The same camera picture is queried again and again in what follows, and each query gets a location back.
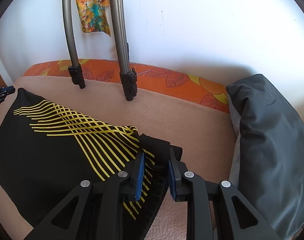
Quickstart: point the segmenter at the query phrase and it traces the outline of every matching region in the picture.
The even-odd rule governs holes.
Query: orange cushion
[[[117,61],[80,59],[85,79],[120,83]],[[23,76],[69,77],[70,60],[51,61],[30,67]],[[138,88],[184,99],[229,113],[227,93],[221,84],[184,73],[142,64],[130,64],[138,75]]]

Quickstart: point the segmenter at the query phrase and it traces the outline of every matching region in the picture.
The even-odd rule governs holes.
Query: leaf print
[[[168,88],[177,87],[184,84],[187,80],[188,75],[180,72],[170,71],[169,75],[166,78],[166,86]]]
[[[89,70],[87,67],[82,67],[83,77],[85,79],[93,80],[92,71]]]
[[[59,76],[60,77],[71,77],[68,70],[60,72]]]
[[[50,70],[51,70],[50,68],[47,68],[46,70],[42,71],[40,76],[47,76]]]
[[[155,67],[146,76],[147,77],[167,77],[171,70]]]
[[[70,60],[60,60],[58,61],[58,67],[60,71],[65,71],[68,69],[69,66],[71,66]]]
[[[109,82],[109,81],[111,80],[113,74],[114,74],[114,70],[111,69],[111,70],[109,70],[109,71],[106,71],[106,72],[104,72],[104,73],[102,73],[102,74],[96,76],[96,77],[94,78],[94,80],[96,80],[96,81]]]
[[[85,64],[88,61],[89,61],[89,59],[79,59],[79,62],[81,65]]]
[[[216,94],[213,94],[213,96],[220,102],[222,102],[223,104],[225,105],[228,105],[228,101],[227,101],[227,97],[226,95],[222,92],[221,94],[219,95],[216,95]]]
[[[203,97],[200,104],[219,111],[222,111],[223,107],[223,103],[217,100],[213,94],[207,94],[205,97]]]

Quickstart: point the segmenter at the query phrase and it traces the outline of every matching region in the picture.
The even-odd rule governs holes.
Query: orange patterned scarf
[[[105,7],[109,4],[110,0],[76,0],[83,32],[105,32],[111,36],[105,14]]]

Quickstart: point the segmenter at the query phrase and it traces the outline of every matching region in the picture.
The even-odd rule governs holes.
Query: black plastic clamp
[[[6,96],[13,94],[15,92],[14,86],[10,87],[0,87],[0,103],[4,101]]]
[[[209,201],[218,240],[280,240],[252,204],[229,181],[220,184],[188,171],[170,151],[168,181],[175,202],[187,201],[187,240],[213,240]]]
[[[135,69],[132,68],[128,73],[120,73],[121,83],[126,100],[132,101],[138,92],[136,82],[138,80]]]
[[[69,74],[72,78],[72,82],[74,85],[79,85],[81,89],[85,88],[85,81],[82,73],[81,64],[76,67],[70,66],[68,67]]]
[[[138,201],[144,176],[144,152],[108,180],[77,185],[24,238],[25,240],[121,240],[123,201]]]

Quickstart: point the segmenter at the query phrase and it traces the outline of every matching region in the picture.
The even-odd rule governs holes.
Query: gray pillow
[[[229,103],[230,118],[233,124],[234,133],[236,135],[236,143],[234,148],[233,160],[230,170],[229,181],[235,186],[239,185],[239,161],[240,161],[240,152],[239,152],[239,140],[241,139],[241,134],[239,133],[239,122],[241,116],[236,111],[235,107],[232,104],[231,98],[227,95],[227,101]]]
[[[304,224],[304,124],[261,74],[226,89],[240,115],[238,190],[289,239]]]

